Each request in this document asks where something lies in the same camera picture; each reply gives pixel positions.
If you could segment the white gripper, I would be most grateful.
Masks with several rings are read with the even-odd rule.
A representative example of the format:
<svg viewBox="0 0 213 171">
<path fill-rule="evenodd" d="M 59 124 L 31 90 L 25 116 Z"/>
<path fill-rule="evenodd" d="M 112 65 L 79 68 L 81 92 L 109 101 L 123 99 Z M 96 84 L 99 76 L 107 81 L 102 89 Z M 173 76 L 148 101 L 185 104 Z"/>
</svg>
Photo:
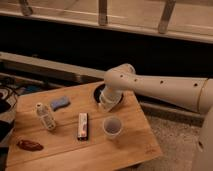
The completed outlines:
<svg viewBox="0 0 213 171">
<path fill-rule="evenodd" d="M 111 111 L 121 100 L 121 92 L 105 87 L 99 97 L 102 108 L 109 112 Z"/>
</svg>

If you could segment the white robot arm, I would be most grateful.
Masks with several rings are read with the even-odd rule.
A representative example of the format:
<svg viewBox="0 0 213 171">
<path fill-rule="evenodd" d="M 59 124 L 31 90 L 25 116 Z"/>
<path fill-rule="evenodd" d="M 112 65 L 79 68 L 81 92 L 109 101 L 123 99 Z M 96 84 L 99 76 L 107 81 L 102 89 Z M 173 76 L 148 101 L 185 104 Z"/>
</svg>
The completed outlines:
<svg viewBox="0 0 213 171">
<path fill-rule="evenodd" d="M 101 106 L 110 111 L 125 90 L 158 99 L 205 116 L 191 171 L 213 171 L 213 78 L 142 76 L 131 64 L 111 68 L 104 74 Z"/>
</svg>

